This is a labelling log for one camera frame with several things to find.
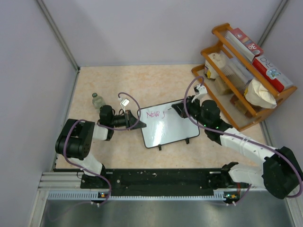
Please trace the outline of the black framed whiteboard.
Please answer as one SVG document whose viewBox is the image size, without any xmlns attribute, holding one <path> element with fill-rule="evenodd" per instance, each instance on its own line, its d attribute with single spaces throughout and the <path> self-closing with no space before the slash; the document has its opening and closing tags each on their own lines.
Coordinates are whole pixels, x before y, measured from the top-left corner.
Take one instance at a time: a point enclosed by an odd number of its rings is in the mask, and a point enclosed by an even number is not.
<svg viewBox="0 0 303 227">
<path fill-rule="evenodd" d="M 141 109 L 140 121 L 147 125 L 142 128 L 143 142 L 146 148 L 158 147 L 173 142 L 185 140 L 200 135 L 200 129 L 188 118 L 181 118 L 173 109 L 166 111 L 172 104 L 182 101 L 176 100 Z"/>
</svg>

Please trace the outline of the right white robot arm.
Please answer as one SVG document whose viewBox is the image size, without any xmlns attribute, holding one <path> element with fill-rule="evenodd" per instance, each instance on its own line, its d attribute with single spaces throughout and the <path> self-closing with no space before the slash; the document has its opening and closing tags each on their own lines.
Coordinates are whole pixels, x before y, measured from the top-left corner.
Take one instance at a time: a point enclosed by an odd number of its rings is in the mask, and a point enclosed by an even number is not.
<svg viewBox="0 0 303 227">
<path fill-rule="evenodd" d="M 224 186 L 248 183 L 267 189 L 278 199 L 296 198 L 303 193 L 303 172 L 290 148 L 274 148 L 245 136 L 220 117 L 220 109 L 213 100 L 200 102 L 189 96 L 171 107 L 180 117 L 204 129 L 210 140 L 258 164 L 258 167 L 237 163 L 225 166 L 226 172 L 221 175 Z"/>
</svg>

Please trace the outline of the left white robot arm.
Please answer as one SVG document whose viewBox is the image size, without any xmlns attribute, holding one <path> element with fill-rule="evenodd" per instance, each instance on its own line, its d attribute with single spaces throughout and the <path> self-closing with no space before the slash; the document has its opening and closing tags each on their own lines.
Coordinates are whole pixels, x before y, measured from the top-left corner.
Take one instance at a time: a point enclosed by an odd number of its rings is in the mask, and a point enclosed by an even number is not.
<svg viewBox="0 0 303 227">
<path fill-rule="evenodd" d="M 110 105 L 104 105 L 100 107 L 98 123 L 68 119 L 56 141 L 55 151 L 90 175 L 96 187 L 103 187 L 107 183 L 107 175 L 102 173 L 104 165 L 90 152 L 92 141 L 110 141 L 114 131 L 122 127 L 125 130 L 145 128 L 146 124 L 140 121 L 140 117 L 141 109 L 135 117 L 130 110 L 121 109 L 116 114 Z"/>
</svg>

